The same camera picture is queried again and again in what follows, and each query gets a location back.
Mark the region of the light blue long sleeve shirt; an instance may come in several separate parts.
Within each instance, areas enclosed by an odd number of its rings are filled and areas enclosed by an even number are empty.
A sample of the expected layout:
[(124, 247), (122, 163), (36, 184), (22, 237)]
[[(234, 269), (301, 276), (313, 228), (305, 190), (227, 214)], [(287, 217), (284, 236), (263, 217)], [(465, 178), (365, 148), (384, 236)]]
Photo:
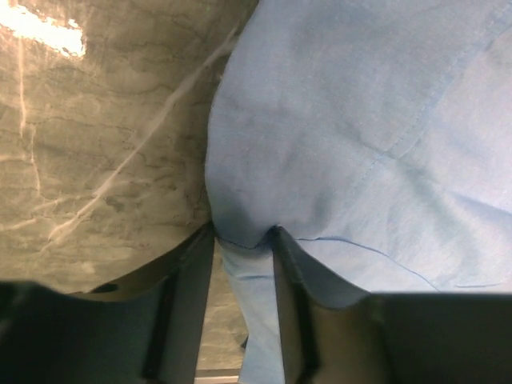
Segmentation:
[(214, 98), (206, 189), (243, 383), (284, 380), (273, 226), (365, 290), (510, 292), (510, 2), (261, 1)]

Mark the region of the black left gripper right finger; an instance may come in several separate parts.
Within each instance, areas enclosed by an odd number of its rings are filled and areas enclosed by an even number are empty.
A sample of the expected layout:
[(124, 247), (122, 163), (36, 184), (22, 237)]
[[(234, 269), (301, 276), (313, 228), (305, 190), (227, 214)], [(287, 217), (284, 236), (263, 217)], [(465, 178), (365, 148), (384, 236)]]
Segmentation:
[(287, 383), (382, 383), (384, 352), (369, 293), (270, 230)]

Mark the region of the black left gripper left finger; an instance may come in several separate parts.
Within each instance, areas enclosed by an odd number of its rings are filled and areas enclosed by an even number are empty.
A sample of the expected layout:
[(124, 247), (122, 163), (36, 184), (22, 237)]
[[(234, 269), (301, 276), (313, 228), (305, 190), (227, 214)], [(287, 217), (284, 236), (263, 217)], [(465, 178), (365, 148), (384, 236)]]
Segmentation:
[(214, 258), (214, 230), (201, 226), (172, 250), (136, 270), (72, 297), (102, 310), (108, 343), (106, 358), (129, 378), (113, 383), (192, 383)]

